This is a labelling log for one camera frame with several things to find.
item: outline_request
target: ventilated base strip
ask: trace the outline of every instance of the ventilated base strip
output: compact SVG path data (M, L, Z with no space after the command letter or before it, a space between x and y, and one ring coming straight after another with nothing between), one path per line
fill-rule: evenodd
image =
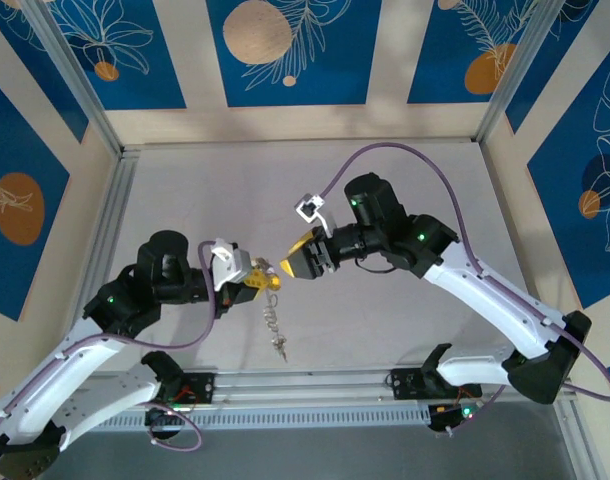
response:
M201 409L188 415L204 430L257 430L276 428L376 427L429 425L427 406ZM179 419L170 419L180 425ZM176 430L178 427L167 427ZM145 429L144 411L127 411L107 420L94 432L132 432Z

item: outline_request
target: wire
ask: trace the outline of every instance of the wire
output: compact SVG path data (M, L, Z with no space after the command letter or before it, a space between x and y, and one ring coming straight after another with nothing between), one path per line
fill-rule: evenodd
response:
M388 373L388 374L385 376L385 380L384 380L384 382L385 382L385 386L387 386L387 387L389 387L389 388L391 388L391 389L393 389L393 388L394 388L394 380L392 380L392 374L391 374L391 373Z
M386 273L392 273L393 271L396 270L396 267L388 268L386 270L372 270L371 268L362 266L361 262L358 261L358 258L354 259L354 265L356 265L361 270L365 270L366 272L369 272L369 273L375 273L377 275L385 275Z
M458 396L456 397L456 400L454 401L454 405L453 405L454 407L455 407L456 405L458 405L458 403L461 401L461 397L462 397L462 396L463 396L463 389L462 389L462 388L459 388L459 389L458 389Z
M494 402L498 399L498 397L500 397L501 394L503 393L503 390L505 390L505 385L501 385L499 387L499 389L496 390L496 393L494 393L494 395L492 395L491 398L488 401L486 401L481 408L478 409L478 411L476 412L476 415L474 415L472 418L470 418L468 420L465 420L464 422L461 422L459 425L456 425L455 427L450 428L450 430L448 430L446 433L451 437L456 430L460 430L465 425L472 423L472 421L475 418L478 418L481 413L488 410L494 404Z
M7 406L3 408L3 413L6 415L11 415L14 408L18 406L18 404L32 391L34 387L36 387L38 384L48 378L56 367L64 363L70 356L77 353L80 349L92 344L96 344L97 341L116 340L126 345L137 345L148 349L162 350L168 352L186 350L202 343L211 333L212 329L214 328L214 323L216 321L216 292L214 291L214 283L212 281L212 276L209 272L208 264L203 254L203 250L206 247L214 244L214 241L204 241L198 245L198 260L201 265L203 277L205 278L207 297L209 300L209 320L205 330L195 340L181 345L158 345L155 343L148 343L131 338L125 338L121 337L120 335L114 334L101 333L98 335L91 335L82 340L79 340L70 347L66 348L62 352L62 357L54 358L47 365L45 365L45 367L43 367L40 372L38 372L29 382L27 382L27 384L23 388L19 390L17 394L14 395L14 397L7 404Z
M167 405L163 405L162 403L146 402L146 403L141 403L140 405L142 407L146 407L146 408L157 408L159 410L163 410L164 412L168 413L169 415L180 418L181 420L183 420L183 422L185 422L185 425L189 425L192 428L192 430L194 430L194 432L196 433L197 440L194 445L192 445L191 447L176 447L174 445L170 445L169 443L161 442L156 437L154 437L154 432L153 432L154 422L152 422L152 425L149 426L147 433L149 434L149 437L150 437L153 445L164 448L165 450L171 450L173 452L184 452L184 453L195 452L196 450L201 448L201 446L203 445L203 435L201 434L201 429L198 428L198 425L196 425L189 417L187 417L186 415L183 415L181 412L177 412L176 410L174 410L173 408L171 408Z
M459 388L459 390L461 390L461 391L462 391L462 392L463 392L465 395L467 395L469 398L473 398L474 400L478 400L479 398L481 398L481 397L476 397L476 396L472 395L472 394L469 392L469 390L467 390L467 389L465 389L465 388L463 388L463 387L458 387L458 388Z
M454 192L452 185L449 183L449 180L447 179L447 177L445 176L443 171L438 167L438 165L436 165L423 152L415 149L414 147L410 147L409 145L405 145L403 143L397 143L397 142L378 142L378 143L366 145L365 147L354 152L354 154L345 161L345 163L341 166L338 173L334 176L334 178L332 178L332 181L327 185L327 187L325 187L325 189L321 193L321 197L322 198L327 197L329 192L340 181L343 174L347 171L347 169L350 167L350 165L352 163L354 163L354 161L358 157L360 157L361 155L363 155L366 152L369 152L370 150L375 150L377 148L386 148L386 147L398 148L400 150L405 150L406 152L409 152L409 153L415 155L416 157L423 160L423 162L425 162L434 171L434 173L436 173L436 175L438 175L440 180L443 182L443 185L445 186L445 189L447 190L447 193L449 194L449 197L452 201L452 205L454 207L454 212L456 213L456 220L458 222L458 227L461 232L461 237L463 240L463 247L465 248L467 258L469 259L470 263L476 270L476 273L479 276L481 276L484 281L490 283L492 286L494 286L494 288L496 288L497 290L500 290L508 298L511 298L513 301L515 301L517 304L519 304L522 308L527 310L530 314L532 314L534 317L536 317L536 319L538 319L541 323L548 325L559 336L562 336L563 338L565 338L569 342L571 342L576 348L578 348L578 350L580 352L582 352L596 366L596 368L598 368L600 370L600 372L605 376L606 380L610 384L609 370L585 345L583 345L581 342L576 340L576 338L574 338L570 333L565 331L563 328L561 328L560 326L556 325L555 323L549 321L545 314L543 314L541 311L539 311L535 306L533 306L527 300L523 299L520 295L518 295L517 293L512 291L510 288L508 288L505 285L503 285L502 283L500 283L497 279L495 279L489 275L485 275L485 271L484 271L483 267L481 266L478 259L476 258L476 255L474 255L474 251L472 249L472 245L469 241L469 236L467 234L467 229L465 227L465 219L463 217L463 212L461 210L460 204L458 203L458 199L456 198L456 193ZM577 386L569 384L569 383L565 383L564 386L577 393L588 395L588 396L590 396L592 398L596 398L598 400L610 402L610 395L603 395L600 393L592 392L592 391L586 390L582 387L577 387ZM504 387L499 389L497 394L500 395L500 393L503 391L503 388Z

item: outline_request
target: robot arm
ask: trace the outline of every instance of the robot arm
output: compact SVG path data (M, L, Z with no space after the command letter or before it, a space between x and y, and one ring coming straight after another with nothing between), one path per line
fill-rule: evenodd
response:
M249 254L217 240L211 247L215 318L267 286L258 283ZM137 262L102 286L67 337L15 390L0 399L0 474L32 479L72 442L117 413L143 402L167 403L178 395L184 373L164 352L82 394L76 390L106 360L160 319L162 304L208 300L201 270L187 262L187 239L154 234ZM255 282L246 281L255 273Z
M345 187L345 196L356 223L344 227L335 227L320 197L307 195L296 206L309 223L327 218L290 249L281 263L289 275L314 279L345 260L380 253L394 267L458 297L511 342L468 351L439 345L423 367L428 389L441 394L454 386L494 383L512 385L539 403L555 400L579 351L548 322L583 342L591 326L587 317L580 312L565 316L541 304L478 260L476 269L454 231L429 215L407 215L389 182L377 175L355 178Z

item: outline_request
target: black mounting bracket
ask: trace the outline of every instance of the black mounting bracket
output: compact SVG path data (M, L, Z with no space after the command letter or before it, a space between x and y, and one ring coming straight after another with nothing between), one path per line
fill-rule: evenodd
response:
M459 387L451 385L430 388L420 368L395 368L390 371L386 383L394 392L395 400L456 400L461 393ZM467 384L462 388L474 397L483 395L480 385Z
M438 433L445 433L447 427L455 428L465 421L460 405L430 405L429 415L432 421L428 427Z
M216 374L211 372L183 373L178 382L177 393L174 396L169 395L168 398L158 398L157 400L172 408L211 405L215 379ZM163 410L152 408L145 412L145 426L152 427L152 435L156 439L168 440L180 431L183 421L178 417L167 415ZM164 427L179 427L179 429L166 430Z

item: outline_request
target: orange circle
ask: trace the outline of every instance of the orange circle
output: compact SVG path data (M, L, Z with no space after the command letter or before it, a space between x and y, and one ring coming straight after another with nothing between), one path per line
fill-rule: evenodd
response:
M293 87L294 85L296 85L296 77L292 75L286 76L285 78L283 78L283 85L285 85L286 87Z
M476 58L465 74L465 88L474 95L493 93L514 55L514 50L516 50L516 45L505 43Z
M601 197L593 190L583 192L578 201L578 209L581 211L581 215L591 220L598 215L601 209Z
M25 173L8 173L0 179L0 202L0 231L5 238L20 246L34 243L45 220L45 200L36 180Z
M101 80L105 80L106 82L118 80L118 69L111 63L98 62L94 65L94 73L96 73Z
M459 3L461 3L461 0L438 0L438 8L441 10L451 10Z
M285 55L292 46L292 27L271 3L246 0L225 19L223 38L239 62L261 65Z

